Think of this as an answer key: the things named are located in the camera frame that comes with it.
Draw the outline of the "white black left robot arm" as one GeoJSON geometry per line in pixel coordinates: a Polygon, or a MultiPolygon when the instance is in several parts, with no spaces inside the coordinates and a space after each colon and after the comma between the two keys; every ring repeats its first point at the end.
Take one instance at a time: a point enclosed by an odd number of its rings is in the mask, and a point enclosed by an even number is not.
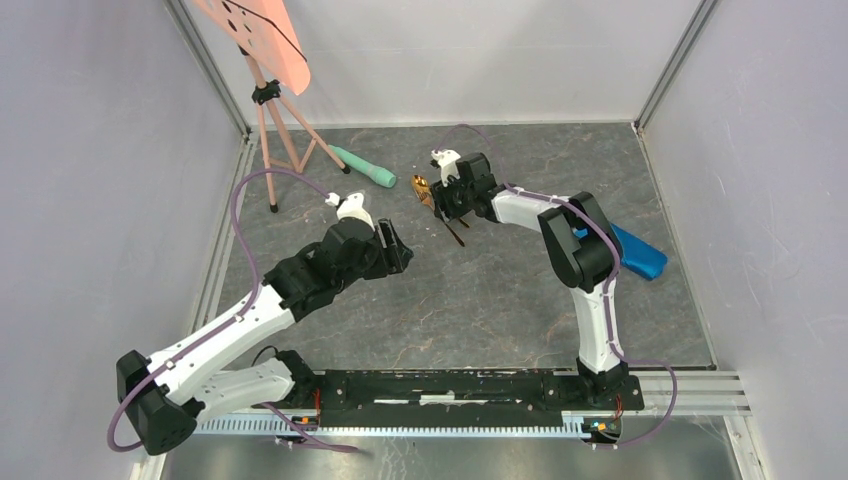
{"type": "Polygon", "coordinates": [[[403,272],[413,251],[392,222],[354,217],[332,225],[322,240],[279,261],[248,294],[211,323],[168,348],[145,356],[131,350],[116,362],[119,409],[138,446],[166,453],[207,419],[263,402],[306,405],[313,379],[280,360],[238,371],[224,368],[249,348],[330,305],[358,280],[403,272]]]}

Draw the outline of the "blue cloth napkin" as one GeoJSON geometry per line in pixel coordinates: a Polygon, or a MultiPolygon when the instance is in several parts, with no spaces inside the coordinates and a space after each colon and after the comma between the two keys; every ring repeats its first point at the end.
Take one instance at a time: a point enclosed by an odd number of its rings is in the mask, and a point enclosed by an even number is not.
{"type": "Polygon", "coordinates": [[[651,281],[659,278],[668,264],[668,256],[634,234],[611,224],[622,247],[620,266],[651,281]]]}

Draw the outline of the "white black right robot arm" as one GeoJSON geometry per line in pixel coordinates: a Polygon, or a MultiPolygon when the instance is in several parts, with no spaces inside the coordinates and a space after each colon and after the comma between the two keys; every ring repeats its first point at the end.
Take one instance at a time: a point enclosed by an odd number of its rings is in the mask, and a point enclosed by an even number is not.
{"type": "Polygon", "coordinates": [[[430,186],[437,218],[452,221],[474,213],[541,234],[552,269],[575,306],[578,396],[591,408],[606,406],[629,372],[614,301],[623,250],[596,199],[587,192],[561,197],[500,183],[481,153],[434,150],[431,164],[440,175],[430,186]]]}

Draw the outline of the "gold spoon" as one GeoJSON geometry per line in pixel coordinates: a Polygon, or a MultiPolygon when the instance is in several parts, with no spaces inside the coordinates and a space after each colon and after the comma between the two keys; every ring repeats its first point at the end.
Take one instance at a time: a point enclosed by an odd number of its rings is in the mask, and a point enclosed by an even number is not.
{"type": "MultiPolygon", "coordinates": [[[[430,192],[429,182],[423,176],[413,175],[411,178],[411,186],[414,193],[418,197],[419,202],[428,206],[433,211],[433,213],[436,213],[436,205],[430,192]]],[[[456,242],[461,247],[465,247],[465,242],[457,234],[457,232],[445,221],[442,221],[442,223],[445,225],[445,227],[452,235],[452,237],[456,240],[456,242]]]]}

